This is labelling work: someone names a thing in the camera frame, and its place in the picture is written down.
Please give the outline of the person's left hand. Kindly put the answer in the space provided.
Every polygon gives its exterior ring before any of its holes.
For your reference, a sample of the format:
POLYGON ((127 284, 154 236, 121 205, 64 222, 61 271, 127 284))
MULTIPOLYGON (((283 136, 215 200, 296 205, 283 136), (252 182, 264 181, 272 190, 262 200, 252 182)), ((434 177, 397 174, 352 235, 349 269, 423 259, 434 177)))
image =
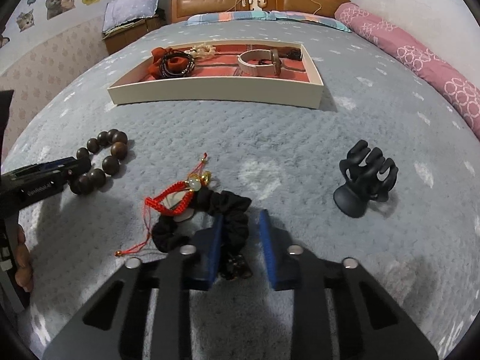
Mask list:
POLYGON ((30 293, 33 288, 32 264, 30 252, 26 246, 24 229, 17 225, 18 245, 15 251, 15 259, 18 266, 16 272, 16 283, 19 287, 30 293))

